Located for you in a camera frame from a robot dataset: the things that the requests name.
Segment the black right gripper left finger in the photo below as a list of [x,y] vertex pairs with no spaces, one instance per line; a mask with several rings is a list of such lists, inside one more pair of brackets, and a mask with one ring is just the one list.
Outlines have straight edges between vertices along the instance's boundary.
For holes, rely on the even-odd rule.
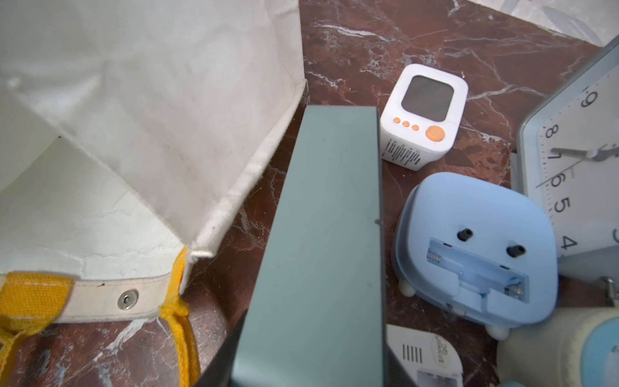
[[193,387],[232,386],[234,361],[247,314],[248,310],[241,314],[231,333],[224,340],[219,351]]

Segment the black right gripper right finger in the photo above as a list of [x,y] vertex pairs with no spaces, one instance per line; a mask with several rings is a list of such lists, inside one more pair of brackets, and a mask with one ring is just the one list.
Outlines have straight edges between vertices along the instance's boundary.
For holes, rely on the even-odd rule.
[[386,360],[386,377],[385,385],[388,387],[416,387],[416,383],[405,371],[400,364],[398,358],[396,358],[393,351],[386,346],[385,347],[385,360]]

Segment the small white button clock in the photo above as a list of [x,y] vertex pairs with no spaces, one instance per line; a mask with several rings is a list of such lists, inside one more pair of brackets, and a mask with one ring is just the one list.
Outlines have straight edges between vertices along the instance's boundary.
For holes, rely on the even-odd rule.
[[441,335],[389,324],[386,343],[416,386],[462,386],[464,367]]

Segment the grey square alarm clock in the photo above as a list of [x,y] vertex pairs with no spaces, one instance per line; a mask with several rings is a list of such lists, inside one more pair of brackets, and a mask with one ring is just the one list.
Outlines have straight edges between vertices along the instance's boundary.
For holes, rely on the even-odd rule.
[[512,184],[555,233],[559,273],[618,286],[618,40],[525,118]]
[[383,252],[377,109],[309,106],[231,385],[383,385]]

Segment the light blue square clock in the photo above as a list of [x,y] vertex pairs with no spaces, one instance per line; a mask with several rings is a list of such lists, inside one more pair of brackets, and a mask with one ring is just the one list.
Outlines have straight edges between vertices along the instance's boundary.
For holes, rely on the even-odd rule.
[[558,299],[550,219],[527,196],[474,177],[432,174],[412,190],[392,260],[402,295],[483,325],[495,340],[543,322]]

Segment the blue round alarm clock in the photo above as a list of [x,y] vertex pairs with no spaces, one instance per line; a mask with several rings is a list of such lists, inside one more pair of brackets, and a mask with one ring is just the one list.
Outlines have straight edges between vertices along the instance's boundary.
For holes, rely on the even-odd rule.
[[602,280],[609,306],[558,308],[498,344],[501,386],[618,385],[618,282]]

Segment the white timer orange buttons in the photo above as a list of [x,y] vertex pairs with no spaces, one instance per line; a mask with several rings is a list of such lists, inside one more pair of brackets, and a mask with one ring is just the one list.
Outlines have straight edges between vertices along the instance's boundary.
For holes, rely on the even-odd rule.
[[459,76],[409,64],[380,116],[380,156],[418,171],[438,161],[456,141],[468,84]]

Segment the white canvas bag yellow handles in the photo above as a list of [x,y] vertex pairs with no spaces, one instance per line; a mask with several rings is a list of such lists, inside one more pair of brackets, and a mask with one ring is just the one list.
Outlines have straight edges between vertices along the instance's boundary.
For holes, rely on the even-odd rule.
[[1,4],[1,383],[54,323],[164,319],[305,92],[296,1]]

